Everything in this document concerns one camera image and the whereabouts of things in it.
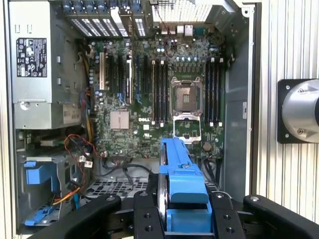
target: ram slot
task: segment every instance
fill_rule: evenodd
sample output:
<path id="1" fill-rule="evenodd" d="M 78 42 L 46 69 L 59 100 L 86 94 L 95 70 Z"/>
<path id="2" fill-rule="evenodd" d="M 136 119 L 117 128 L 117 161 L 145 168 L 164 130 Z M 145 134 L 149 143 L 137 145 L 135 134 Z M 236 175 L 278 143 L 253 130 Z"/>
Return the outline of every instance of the ram slot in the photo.
<path id="1" fill-rule="evenodd" d="M 165 82 L 165 68 L 166 62 L 160 62 L 160 71 L 161 71 L 161 122 L 165 122 L 166 115 L 166 82 Z"/>
<path id="2" fill-rule="evenodd" d="M 220 98 L 220 92 L 219 92 L 219 85 L 220 85 L 220 63 L 215 62 L 214 64 L 215 68 L 215 81 L 214 81 L 214 123 L 219 122 L 219 98 Z"/>
<path id="3" fill-rule="evenodd" d="M 209 123 L 209 78 L 210 78 L 210 61 L 207 61 L 205 64 L 205 110 L 204 117 L 205 123 Z"/>
<path id="4" fill-rule="evenodd" d="M 156 62 L 152 61 L 152 121 L 155 121 L 155 67 Z"/>
<path id="5" fill-rule="evenodd" d="M 168 121 L 168 62 L 166 62 L 165 64 L 165 77 L 164 77 L 164 81 L 165 81 L 165 123 L 167 123 Z"/>
<path id="6" fill-rule="evenodd" d="M 158 115 L 157 115 L 157 122 L 160 123 L 161 120 L 161 63 L 160 61 L 156 61 L 156 66 L 157 66 L 157 104 L 158 104 Z"/>
<path id="7" fill-rule="evenodd" d="M 209 122 L 213 122 L 213 107 L 214 107 L 214 63 L 210 62 L 209 64 Z"/>
<path id="8" fill-rule="evenodd" d="M 126 59 L 126 71 L 125 71 L 125 81 L 126 81 L 126 90 L 125 90 L 125 96 L 126 96 L 126 103 L 132 104 L 132 59 L 127 56 Z"/>
<path id="9" fill-rule="evenodd" d="M 149 59 L 147 55 L 144 56 L 143 65 L 144 65 L 143 93 L 146 95 L 149 93 Z"/>

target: black expansion slot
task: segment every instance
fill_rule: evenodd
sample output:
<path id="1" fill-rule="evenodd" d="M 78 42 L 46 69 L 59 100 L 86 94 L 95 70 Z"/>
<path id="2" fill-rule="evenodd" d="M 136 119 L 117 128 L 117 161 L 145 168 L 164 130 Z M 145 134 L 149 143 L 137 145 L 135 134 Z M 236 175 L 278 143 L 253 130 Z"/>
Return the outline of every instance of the black expansion slot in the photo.
<path id="1" fill-rule="evenodd" d="M 219 93 L 219 85 L 220 85 L 220 63 L 215 62 L 214 63 L 214 68 L 215 68 L 215 81 L 214 81 L 214 123 L 219 122 L 219 98 L 220 98 L 220 93 Z"/>
<path id="2" fill-rule="evenodd" d="M 157 122 L 160 123 L 161 121 L 161 109 L 162 109 L 162 97 L 161 97 L 161 89 L 162 89 L 162 64 L 160 61 L 157 61 L 158 66 L 158 97 L 157 97 L 157 103 L 158 103 L 158 118 Z"/>
<path id="3" fill-rule="evenodd" d="M 205 64 L 205 109 L 204 117 L 205 123 L 209 123 L 209 74 L 210 74 L 210 60 L 206 61 Z"/>
<path id="4" fill-rule="evenodd" d="M 108 81 L 110 86 L 110 92 L 116 93 L 116 85 L 114 81 L 114 57 L 112 55 L 108 56 Z"/>
<path id="5" fill-rule="evenodd" d="M 169 88 L 169 86 L 168 86 L 168 62 L 166 62 L 166 64 L 165 64 L 165 77 L 164 77 L 164 80 L 165 80 L 165 123 L 167 123 L 167 121 L 168 121 L 168 114 L 169 114 L 169 112 L 168 112 L 168 109 L 169 109 L 169 107 L 168 107 L 168 88 Z"/>
<path id="6" fill-rule="evenodd" d="M 214 63 L 209 63 L 209 121 L 213 122 L 213 107 L 214 107 L 214 81 L 215 81 L 215 71 L 214 71 Z"/>
<path id="7" fill-rule="evenodd" d="M 143 94 L 149 93 L 149 58 L 147 55 L 144 56 L 143 61 Z"/>
<path id="8" fill-rule="evenodd" d="M 121 55 L 118 56 L 118 86 L 119 86 L 119 92 L 118 93 L 124 93 L 123 90 L 125 89 L 123 87 L 123 57 Z"/>

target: silver cylinder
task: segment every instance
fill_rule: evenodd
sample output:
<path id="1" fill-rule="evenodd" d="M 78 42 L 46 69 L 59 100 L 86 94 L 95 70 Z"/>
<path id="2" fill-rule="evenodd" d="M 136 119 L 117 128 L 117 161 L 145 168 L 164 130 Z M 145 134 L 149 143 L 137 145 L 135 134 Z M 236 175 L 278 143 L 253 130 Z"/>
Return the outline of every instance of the silver cylinder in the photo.
<path id="1" fill-rule="evenodd" d="M 302 82 L 285 97 L 282 118 L 286 129 L 297 139 L 319 142 L 316 105 L 319 98 L 319 80 Z"/>
<path id="2" fill-rule="evenodd" d="M 160 151 L 159 164 L 165 165 L 165 149 Z M 166 185 L 166 176 L 159 174 L 159 182 L 158 182 L 158 207 L 159 207 L 159 215 L 162 219 L 162 223 L 166 225 L 166 210 L 167 210 L 167 185 Z"/>

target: bolt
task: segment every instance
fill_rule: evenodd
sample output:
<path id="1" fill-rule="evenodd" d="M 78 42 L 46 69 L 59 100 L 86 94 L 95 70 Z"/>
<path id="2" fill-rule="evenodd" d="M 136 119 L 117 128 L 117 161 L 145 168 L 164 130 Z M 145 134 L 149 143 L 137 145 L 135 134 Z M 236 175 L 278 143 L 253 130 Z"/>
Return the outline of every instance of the bolt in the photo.
<path id="1" fill-rule="evenodd" d="M 223 198 L 223 197 L 225 197 L 224 194 L 222 194 L 222 193 L 216 193 L 215 195 L 216 195 L 217 198 Z"/>
<path id="2" fill-rule="evenodd" d="M 252 200 L 253 202 L 258 202 L 258 201 L 260 201 L 260 199 L 257 198 L 257 197 L 255 197 L 255 196 L 250 197 L 250 200 Z"/>
<path id="3" fill-rule="evenodd" d="M 106 199 L 106 201 L 113 201 L 114 199 L 115 199 L 115 197 L 110 196 L 110 197 L 108 197 L 108 198 Z"/>
<path id="4" fill-rule="evenodd" d="M 297 134 L 303 134 L 304 133 L 304 130 L 302 129 L 302 128 L 299 128 L 298 130 L 297 130 Z"/>
<path id="5" fill-rule="evenodd" d="M 148 193 L 145 192 L 145 191 L 140 194 L 140 196 L 142 196 L 142 197 L 145 197 L 145 196 L 147 196 L 147 195 L 148 195 Z"/>

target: screw hole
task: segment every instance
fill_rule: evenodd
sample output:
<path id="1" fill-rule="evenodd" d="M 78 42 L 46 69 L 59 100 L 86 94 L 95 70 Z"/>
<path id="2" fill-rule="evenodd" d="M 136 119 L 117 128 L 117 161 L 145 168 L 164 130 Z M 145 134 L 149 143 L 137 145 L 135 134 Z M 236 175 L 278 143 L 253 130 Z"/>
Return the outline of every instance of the screw hole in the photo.
<path id="1" fill-rule="evenodd" d="M 235 229 L 233 229 L 233 228 L 226 228 L 226 231 L 227 231 L 228 233 L 234 233 L 234 232 L 235 232 Z"/>
<path id="2" fill-rule="evenodd" d="M 147 227 L 145 227 L 145 231 L 151 232 L 151 231 L 153 231 L 153 227 L 152 226 L 147 226 Z"/>
<path id="3" fill-rule="evenodd" d="M 224 215 L 224 219 L 230 220 L 230 219 L 231 219 L 231 216 L 229 216 L 229 215 Z"/>

